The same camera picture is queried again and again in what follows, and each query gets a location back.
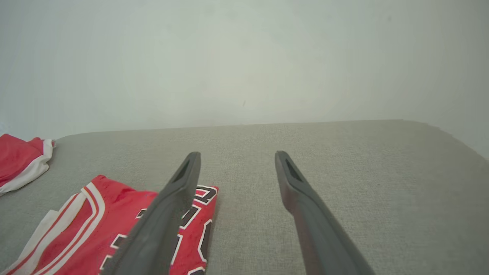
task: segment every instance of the white trim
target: white trim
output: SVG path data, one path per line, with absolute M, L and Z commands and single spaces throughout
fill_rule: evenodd
M 175 262 L 175 258 L 177 257 L 177 254 L 178 254 L 178 249 L 180 248 L 180 244 L 182 243 L 182 240 L 183 240 L 182 235 L 177 234 L 177 236 L 180 238 L 178 239 L 177 247 L 175 247 L 175 252 L 173 252 L 172 262 L 170 263 L 170 265 L 173 265 L 173 263 Z
M 104 258 L 104 261 L 102 262 L 102 264 L 100 265 L 100 270 L 104 270 L 104 265 L 105 265 L 105 262 L 107 261 L 107 259 L 112 259 L 112 256 L 110 255 L 105 255 L 105 258 Z
M 204 268 L 204 267 L 202 267 L 202 266 L 199 266 L 199 267 L 197 267 L 197 268 L 192 269 L 191 271 L 189 271 L 189 272 L 187 273 L 187 275 L 192 275 L 192 273 L 193 273 L 193 272 L 195 272 L 195 271 L 199 271 L 199 270 L 205 271 L 205 268 Z
M 180 228 L 183 229 L 183 230 L 187 229 L 187 227 L 192 223 L 192 221 L 195 219 L 195 217 L 197 217 L 197 214 L 200 212 L 200 210 L 202 210 L 202 207 L 197 206 L 197 205 L 192 205 L 190 208 L 192 208 L 192 207 L 197 208 L 197 211 L 195 211 L 194 215 L 188 220 L 188 222 L 185 224 L 185 226 L 180 226 Z
M 117 234 L 117 236 L 114 238 L 114 240 L 113 240 L 113 241 L 112 241 L 112 243 L 111 243 L 111 247 L 112 247 L 113 249 L 119 249 L 119 247 L 118 247 L 118 246 L 116 246 L 116 245 L 114 244 L 114 243 L 115 243 L 115 241 L 117 241 L 117 239 L 118 239 L 119 237 L 123 237 L 124 239 L 125 239 L 125 238 L 127 238 L 127 236 L 126 236 L 126 235 L 124 235 L 124 234 L 120 234 L 120 233 L 119 233 L 119 234 Z
M 49 231 L 47 235 L 44 237 L 44 239 L 39 243 L 42 236 L 44 236 L 44 234 L 49 230 L 49 228 L 51 228 L 53 223 L 56 221 L 59 215 L 66 208 L 66 206 L 68 205 L 69 201 L 71 201 L 73 196 L 76 196 L 76 198 L 73 200 L 69 208 L 66 209 L 63 216 L 58 220 L 58 223 L 54 225 L 51 231 Z M 74 218 L 82 208 L 83 203 L 85 202 L 86 199 L 85 195 L 82 193 L 78 193 L 73 196 L 70 197 L 70 199 L 63 205 L 63 207 L 61 207 L 59 211 L 57 212 L 54 211 L 56 213 L 53 213 L 51 211 L 48 212 L 48 214 L 38 225 L 38 228 L 36 228 L 36 230 L 34 231 L 34 234 L 31 236 L 31 239 L 29 239 L 29 241 L 27 242 L 19 259 L 15 263 L 13 263 L 7 270 L 5 270 L 2 274 L 7 274 L 10 270 L 15 269 L 32 252 L 32 250 L 36 247 L 37 243 L 39 243 L 36 250 L 34 251 L 34 254 L 32 254 L 32 256 L 19 269 L 17 269 L 14 274 L 31 274 L 32 272 L 34 272 L 47 246 L 54 239 L 56 239 L 59 236 L 59 234 L 65 231 L 65 229 L 71 224 L 71 222 L 74 220 Z
M 195 198 L 194 198 L 194 201 L 199 202 L 200 204 L 203 204 L 203 205 L 207 206 L 207 205 L 209 205 L 209 203 L 211 203 L 211 201 L 212 201 L 212 200 L 213 200 L 215 197 L 217 197 L 217 193 L 218 193 L 218 191 L 217 191 L 217 189 L 216 189 L 216 188 L 214 188 L 214 187 L 212 187 L 212 186 L 197 185 L 197 186 L 196 186 L 196 192 L 195 192 L 195 195 L 196 195 L 197 197 L 199 197 L 199 198 L 204 198 L 204 197 L 205 197 L 205 196 L 207 196 L 207 194 L 209 194 L 209 192 L 210 192 L 209 190 L 202 190 L 202 189 L 199 189 L 199 187 L 210 188 L 210 189 L 214 189 L 214 190 L 216 191 L 216 194 L 215 194 L 214 196 L 212 196 L 212 197 L 209 199 L 209 201 L 208 201 L 207 203 L 205 203 L 205 202 L 203 202 L 203 201 L 199 201 L 198 199 L 195 199 Z M 197 189 L 198 189 L 198 190 L 200 190 L 200 191 L 206 192 L 206 193 L 205 193 L 205 195 L 203 195 L 203 196 L 202 196 L 202 195 L 197 194 Z
M 90 202 L 90 205 L 92 207 L 92 215 L 85 221 L 85 223 L 83 223 L 80 230 L 76 233 L 75 237 L 65 247 L 65 249 L 54 260 L 52 260 L 49 264 L 47 264 L 45 267 L 43 267 L 41 270 L 39 270 L 36 273 L 36 275 L 39 275 L 45 271 L 47 271 L 46 274 L 54 274 L 58 270 L 60 270 L 62 268 L 62 266 L 69 260 L 69 258 L 76 252 L 76 250 L 88 239 L 88 237 L 92 234 L 92 232 L 95 230 L 98 223 L 100 222 L 100 220 L 104 216 L 105 203 L 104 203 L 104 199 L 102 198 L 102 195 L 97 190 L 95 185 L 93 185 L 93 183 L 89 183 L 86 186 L 86 188 L 92 192 L 92 194 L 95 198 L 95 202 L 94 202 L 92 200 L 90 194 L 85 189 L 82 189 L 82 193 L 86 196 L 86 198 L 88 199 L 88 201 Z M 96 209 L 95 204 L 97 204 L 99 207 L 98 213 L 95 211 L 95 209 Z M 91 220 L 93 220 L 92 224 L 90 224 L 88 229 L 82 235 L 81 239 L 78 242 L 76 242 L 78 237 L 82 234 L 82 232 L 88 226 L 88 224 L 90 223 Z
M 0 196 L 4 193 L 17 190 L 29 182 L 37 179 L 49 169 L 47 161 L 53 155 L 53 145 L 51 139 L 43 141 L 43 154 L 35 158 L 29 165 L 15 178 L 0 187 Z
M 212 219 L 209 219 L 207 222 L 205 222 L 204 224 L 204 229 L 202 230 L 202 236 L 200 236 L 200 241 L 199 241 L 199 246 L 197 247 L 197 251 L 199 252 L 199 256 L 200 256 L 200 259 L 202 260 L 202 262 L 206 263 L 207 262 L 207 259 L 204 258 L 204 255 L 202 254 L 202 250 L 201 250 L 201 247 L 202 247 L 202 241 L 204 241 L 204 236 L 205 236 L 205 230 L 207 229 L 207 225 L 209 223 L 212 223 Z
M 148 210 L 148 209 L 147 208 L 141 208 L 141 210 L 136 214 L 135 219 L 140 219 L 142 216 L 144 216 L 144 214 L 142 214 L 141 216 L 138 216 L 141 213 L 141 211 L 143 211 L 143 210 L 146 212 L 146 210 Z

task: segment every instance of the folded clothing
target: folded clothing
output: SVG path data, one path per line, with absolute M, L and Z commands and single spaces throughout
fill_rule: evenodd
M 171 275 L 201 275 L 218 188 L 197 186 L 178 232 Z M 98 274 L 144 215 L 156 192 L 99 175 L 59 211 L 50 210 L 19 259 L 2 274 Z
M 49 169 L 55 143 L 52 139 L 31 141 L 4 134 L 0 137 L 0 196 L 21 188 Z

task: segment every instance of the black number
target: black number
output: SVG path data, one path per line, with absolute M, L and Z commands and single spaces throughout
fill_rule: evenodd
M 214 196 L 217 194 L 217 190 L 215 188 L 202 185 L 197 185 L 196 190 L 205 192 L 203 195 L 195 194 L 195 199 L 205 205 L 208 205 L 212 198 L 214 198 Z
M 186 229 L 187 226 L 194 220 L 194 218 L 197 216 L 197 214 L 200 211 L 200 207 L 192 205 L 190 209 L 185 213 L 185 215 L 182 217 L 182 222 L 180 224 L 181 229 Z

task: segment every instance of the textured fabric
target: textured fabric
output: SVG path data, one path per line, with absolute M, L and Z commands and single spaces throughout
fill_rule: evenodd
M 426 124 L 351 121 L 88 133 L 0 198 L 0 270 L 48 209 L 98 174 L 160 191 L 191 151 L 220 188 L 207 275 L 304 274 L 274 154 L 285 150 L 379 275 L 489 274 L 489 164 Z
M 194 202 L 178 230 L 170 275 L 200 275 L 205 271 L 218 190 L 216 186 L 197 185 Z

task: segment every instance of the white stripe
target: white stripe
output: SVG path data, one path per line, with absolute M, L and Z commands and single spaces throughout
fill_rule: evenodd
M 120 233 L 119 233 L 119 234 L 117 234 L 117 236 L 114 238 L 114 240 L 113 240 L 113 241 L 112 241 L 112 243 L 111 243 L 111 248 L 113 248 L 113 249 L 119 249 L 119 247 L 115 245 L 115 242 L 117 241 L 117 239 L 118 239 L 119 237 L 121 237 L 121 238 L 124 238 L 124 239 L 125 239 L 125 238 L 127 238 L 127 235 L 120 234 Z
M 204 230 L 202 230 L 202 236 L 200 236 L 200 241 L 199 241 L 199 247 L 197 248 L 197 252 L 199 252 L 200 259 L 202 262 L 206 263 L 207 259 L 204 258 L 204 255 L 202 255 L 202 242 L 204 241 L 204 236 L 205 236 L 205 230 L 207 229 L 207 225 L 209 223 L 212 223 L 212 219 L 209 219 L 207 222 L 204 223 Z
M 191 271 L 189 271 L 189 272 L 187 273 L 187 275 L 192 275 L 192 273 L 193 273 L 193 272 L 198 271 L 198 270 L 205 271 L 205 268 L 204 268 L 204 267 L 202 267 L 202 266 L 199 266 L 199 267 L 197 267 L 196 269 L 192 269 Z
M 68 246 L 66 246 L 66 248 L 63 250 L 63 252 L 61 252 L 58 255 L 58 257 L 56 257 L 51 263 L 46 265 L 43 269 L 39 270 L 36 273 L 36 275 L 38 275 L 38 274 L 40 274 L 46 270 L 48 270 L 48 272 L 46 274 L 54 274 L 58 270 L 60 270 L 62 268 L 62 266 L 69 260 L 69 258 L 76 252 L 76 250 L 88 239 L 88 237 L 90 237 L 90 235 L 95 230 L 98 223 L 100 222 L 100 220 L 104 216 L 105 203 L 104 203 L 104 199 L 102 198 L 102 195 L 97 190 L 95 185 L 93 185 L 93 183 L 89 183 L 87 185 L 87 188 L 92 192 L 93 196 L 95 197 L 95 202 L 94 202 L 92 200 L 91 196 L 84 189 L 82 189 L 82 192 L 85 194 L 85 196 L 87 197 L 87 199 L 90 202 L 90 205 L 92 206 L 92 215 L 85 221 L 85 223 L 82 225 L 82 227 L 80 228 L 80 230 L 78 231 L 76 236 L 73 238 L 73 240 L 70 242 L 70 244 L 68 244 Z M 97 216 L 94 217 L 94 215 L 95 215 L 95 204 L 98 205 L 99 211 L 97 213 Z M 93 219 L 93 222 L 90 225 L 90 227 L 88 227 L 87 231 L 85 231 L 85 233 L 82 235 L 80 240 L 75 243 L 76 239 L 80 236 L 83 229 L 85 229 L 85 227 L 87 227 L 88 223 L 92 219 Z M 68 251 L 68 253 L 56 265 L 52 266 L 58 259 L 61 258 L 61 255 L 65 254 L 66 251 Z
M 178 254 L 178 249 L 180 248 L 180 244 L 182 243 L 182 240 L 183 240 L 182 235 L 177 234 L 177 236 L 180 238 L 178 238 L 177 247 L 175 248 L 175 252 L 173 252 L 172 262 L 170 263 L 170 265 L 173 265 L 173 263 L 175 262 L 175 258 L 177 257 L 177 254 Z
M 187 227 L 190 225 L 190 223 L 195 219 L 195 217 L 197 217 L 197 215 L 199 214 L 200 210 L 202 210 L 201 207 L 197 206 L 197 205 L 192 205 L 191 207 L 195 207 L 197 208 L 197 211 L 194 213 L 194 215 L 188 220 L 188 222 L 184 225 L 184 226 L 180 226 L 181 229 L 185 230 L 187 229 Z
M 112 256 L 110 255 L 105 255 L 105 258 L 104 258 L 104 261 L 102 262 L 102 264 L 100 265 L 100 270 L 104 270 L 104 265 L 105 265 L 105 262 L 107 262 L 108 259 L 112 259 Z
M 39 260 L 41 259 L 41 256 L 44 253 L 44 251 L 46 250 L 47 246 L 54 239 L 56 239 L 56 237 L 58 237 L 59 234 L 61 234 L 63 231 L 65 231 L 65 229 L 71 224 L 73 219 L 76 217 L 76 215 L 78 214 L 78 212 L 82 208 L 83 203 L 85 202 L 85 195 L 84 194 L 79 193 L 79 194 L 76 194 L 74 196 L 76 196 L 76 198 L 73 200 L 73 202 L 71 203 L 69 208 L 65 211 L 63 216 L 58 220 L 58 223 L 51 229 L 51 231 L 46 235 L 46 237 L 44 237 L 42 242 L 39 243 L 39 245 L 37 246 L 37 249 L 34 252 L 34 254 L 32 254 L 32 256 L 29 258 L 29 260 L 27 260 L 22 265 L 22 267 L 19 268 L 15 272 L 15 274 L 30 274 L 30 273 L 32 273 L 36 269 L 36 267 L 39 263 Z M 61 212 L 63 212 L 63 210 L 66 208 L 66 206 L 68 205 L 70 200 L 68 200 L 63 205 L 63 207 L 60 209 L 60 211 L 58 211 L 56 217 L 54 217 L 52 222 L 50 224 L 46 225 L 47 228 L 43 228 L 43 225 L 40 224 L 39 225 L 40 228 L 38 227 L 38 229 L 41 231 L 44 231 L 44 233 L 45 233 L 51 227 L 51 225 L 54 223 L 54 221 L 58 218 L 58 215 Z M 8 269 L 6 269 L 2 274 L 8 273 L 10 270 L 14 269 L 17 265 L 19 265 L 32 252 L 34 247 L 37 245 L 39 240 L 35 240 L 35 239 L 42 238 L 44 233 L 41 236 L 38 236 L 36 234 L 36 232 L 34 232 L 31 239 L 27 242 L 24 250 L 21 253 L 21 256 L 19 257 L 19 259 L 15 263 L 13 263 Z
M 29 165 L 15 178 L 0 187 L 0 196 L 4 193 L 17 190 L 29 182 L 37 179 L 49 169 L 47 161 L 53 155 L 53 145 L 51 139 L 43 141 L 43 154 L 35 158 Z

